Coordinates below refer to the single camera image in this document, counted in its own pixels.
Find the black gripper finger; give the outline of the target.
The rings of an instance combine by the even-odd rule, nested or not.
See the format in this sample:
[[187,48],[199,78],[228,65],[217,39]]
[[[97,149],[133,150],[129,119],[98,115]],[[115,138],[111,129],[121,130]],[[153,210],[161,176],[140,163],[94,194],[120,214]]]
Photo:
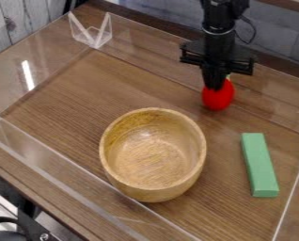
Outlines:
[[220,90],[229,71],[217,67],[203,67],[203,81],[208,89]]

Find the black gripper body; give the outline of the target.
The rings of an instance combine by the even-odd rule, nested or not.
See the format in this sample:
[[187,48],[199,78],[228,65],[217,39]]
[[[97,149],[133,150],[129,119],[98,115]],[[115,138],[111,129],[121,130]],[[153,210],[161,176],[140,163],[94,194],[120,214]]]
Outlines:
[[223,33],[204,30],[203,36],[180,45],[180,62],[199,66],[203,73],[252,75],[255,57],[249,50],[237,45],[235,29]]

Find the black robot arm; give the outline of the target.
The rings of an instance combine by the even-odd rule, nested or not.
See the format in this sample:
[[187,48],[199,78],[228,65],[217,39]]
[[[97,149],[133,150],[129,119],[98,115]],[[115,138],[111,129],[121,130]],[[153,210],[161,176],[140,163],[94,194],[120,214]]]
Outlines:
[[249,7],[248,0],[200,0],[203,36],[180,45],[180,62],[201,68],[204,86],[220,90],[229,74],[252,75],[255,56],[235,41],[236,21]]

